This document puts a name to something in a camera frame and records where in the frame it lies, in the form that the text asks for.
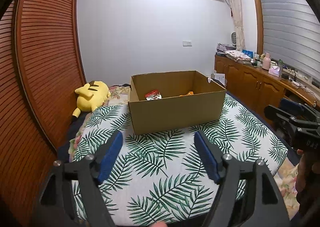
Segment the wooden window frame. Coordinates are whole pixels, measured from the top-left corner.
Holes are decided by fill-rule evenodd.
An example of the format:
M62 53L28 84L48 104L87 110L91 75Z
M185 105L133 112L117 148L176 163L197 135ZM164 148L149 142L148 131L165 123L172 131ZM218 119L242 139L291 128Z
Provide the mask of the wooden window frame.
M254 0L257 13L257 54L263 53L263 15L261 0Z

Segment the red and white package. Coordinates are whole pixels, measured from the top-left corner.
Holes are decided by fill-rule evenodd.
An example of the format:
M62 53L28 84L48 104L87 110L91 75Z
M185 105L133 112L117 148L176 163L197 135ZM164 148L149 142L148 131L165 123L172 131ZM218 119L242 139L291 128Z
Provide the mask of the red and white package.
M147 93L145 95L147 100L156 100L156 99L161 99L161 94L158 90L153 90L150 93Z

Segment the white wall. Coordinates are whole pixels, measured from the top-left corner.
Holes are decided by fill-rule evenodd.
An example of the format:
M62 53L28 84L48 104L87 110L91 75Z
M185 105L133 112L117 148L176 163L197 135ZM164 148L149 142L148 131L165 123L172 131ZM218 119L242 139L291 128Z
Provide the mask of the white wall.
M210 75L217 43L234 32L224 0L77 0L77 20L86 79L108 85L152 72Z
M254 0L241 0L246 50L257 52L257 14Z

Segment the bottle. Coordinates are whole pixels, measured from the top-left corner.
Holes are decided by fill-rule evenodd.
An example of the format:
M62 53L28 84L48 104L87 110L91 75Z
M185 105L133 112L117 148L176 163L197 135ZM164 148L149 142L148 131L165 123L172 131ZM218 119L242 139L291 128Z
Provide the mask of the bottle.
M265 70L269 70L270 63L271 63L270 54L266 53L266 56L262 60L262 68L265 69Z
M280 68L280 70L279 70L279 77L281 77L281 75L282 75L282 70L283 70L283 61L282 61L281 59L279 59L279 61L278 61L278 66L279 66L279 68Z

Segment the beige curtain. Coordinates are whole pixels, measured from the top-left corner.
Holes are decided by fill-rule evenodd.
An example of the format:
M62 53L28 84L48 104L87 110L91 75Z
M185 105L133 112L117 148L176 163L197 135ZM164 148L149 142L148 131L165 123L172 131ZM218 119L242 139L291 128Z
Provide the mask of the beige curtain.
M242 7L241 0L230 0L231 9L233 13L233 22L236 28L237 50L245 49L243 24L242 24Z

